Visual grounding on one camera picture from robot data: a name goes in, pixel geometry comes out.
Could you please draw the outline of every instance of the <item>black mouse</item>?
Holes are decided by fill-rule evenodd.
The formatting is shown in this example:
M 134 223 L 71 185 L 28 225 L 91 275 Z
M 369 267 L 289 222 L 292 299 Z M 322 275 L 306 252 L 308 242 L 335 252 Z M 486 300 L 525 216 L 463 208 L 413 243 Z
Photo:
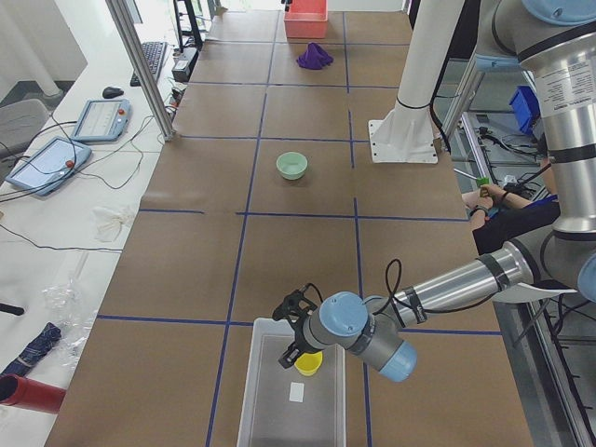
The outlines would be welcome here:
M 103 89 L 102 96 L 106 100 L 111 100 L 112 98 L 115 98 L 116 96 L 120 96 L 123 94 L 124 90 L 120 87 L 106 87 Z

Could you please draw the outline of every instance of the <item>white and blue device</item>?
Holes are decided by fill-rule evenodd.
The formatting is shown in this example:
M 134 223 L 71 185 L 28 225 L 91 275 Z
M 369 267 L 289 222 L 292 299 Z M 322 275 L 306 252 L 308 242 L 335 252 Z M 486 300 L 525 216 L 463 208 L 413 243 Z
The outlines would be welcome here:
M 114 142 L 129 123 L 128 100 L 89 100 L 71 138 L 76 142 Z
M 90 155 L 91 148 L 83 143 L 55 137 L 14 169 L 6 181 L 37 196 L 47 196 L 60 188 Z

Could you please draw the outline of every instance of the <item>white desk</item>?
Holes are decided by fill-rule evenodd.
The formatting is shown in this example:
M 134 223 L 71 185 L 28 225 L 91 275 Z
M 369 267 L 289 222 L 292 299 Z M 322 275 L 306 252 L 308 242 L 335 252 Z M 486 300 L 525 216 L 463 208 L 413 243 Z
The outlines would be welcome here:
M 142 89 L 129 87 L 132 68 L 119 36 L 114 33 L 106 42 L 105 50 L 91 61 L 74 83 L 54 116 L 59 122 L 76 120 L 88 99 L 100 99 L 107 86 L 125 90 L 132 106 L 132 115 L 125 133 L 113 144 L 93 145 L 90 161 L 114 151 L 141 127 L 143 118 L 151 115 Z M 159 89 L 167 98 L 173 80 L 171 49 L 162 69 Z M 51 119 L 47 126 L 55 124 Z M 31 155 L 52 137 L 62 135 L 60 129 L 50 130 L 35 140 L 27 151 Z M 130 182 L 119 190 L 108 188 L 102 181 L 74 176 L 58 191 L 47 197 L 26 196 L 0 203 L 5 214 L 1 224 L 34 240 L 40 245 L 54 247 L 108 247 L 121 249 L 129 228 L 123 227 L 119 237 L 111 243 L 96 240 L 92 210 L 95 207 L 139 208 L 139 202 L 155 168 L 163 139 L 152 120 L 135 139 L 143 152 L 140 169 Z M 85 172 L 101 175 L 107 182 L 120 185 L 134 171 L 140 154 L 127 145 L 117 154 L 94 164 Z M 0 195 L 17 191 L 7 183 L 0 186 Z M 9 196 L 0 196 L 0 200 Z M 39 250 L 0 228 L 0 303 L 25 308 L 25 314 L 14 317 L 0 313 L 0 370 L 19 355 L 24 347 L 42 331 L 47 322 L 55 320 L 55 311 L 45 307 L 42 290 L 64 284 L 78 263 L 82 251 Z M 93 318 L 114 272 L 119 253 L 90 252 L 77 281 L 80 290 L 81 315 Z M 74 368 L 63 366 L 66 357 L 57 345 L 28 375 L 28 377 L 55 386 L 68 387 Z M 31 412 L 0 406 L 0 445 L 19 447 L 43 446 L 54 423 L 51 414 Z

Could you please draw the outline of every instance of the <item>wristwatch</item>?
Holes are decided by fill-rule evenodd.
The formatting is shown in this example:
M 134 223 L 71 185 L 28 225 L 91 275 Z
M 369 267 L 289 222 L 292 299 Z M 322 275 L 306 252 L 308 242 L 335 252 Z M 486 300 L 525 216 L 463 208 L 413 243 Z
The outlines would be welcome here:
M 484 214 L 486 215 L 486 217 L 488 217 L 488 212 L 489 212 L 489 211 L 488 211 L 488 208 L 486 208 L 486 207 L 483 207 L 482 205 L 476 205 L 476 206 L 474 207 L 474 209 L 473 209 L 473 210 L 470 212 L 470 214 L 469 214 L 469 217 L 472 217 L 472 215 L 474 215 L 474 213 L 475 213 L 476 211 L 480 211 L 480 210 L 484 211 Z

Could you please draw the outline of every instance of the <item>green bowl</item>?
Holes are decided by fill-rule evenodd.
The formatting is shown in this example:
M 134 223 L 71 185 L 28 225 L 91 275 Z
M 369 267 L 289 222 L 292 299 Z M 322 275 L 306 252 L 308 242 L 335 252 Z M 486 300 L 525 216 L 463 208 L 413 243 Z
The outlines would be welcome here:
M 278 157 L 276 162 L 278 171 L 286 180 L 298 180 L 305 175 L 308 161 L 297 152 L 286 152 Z

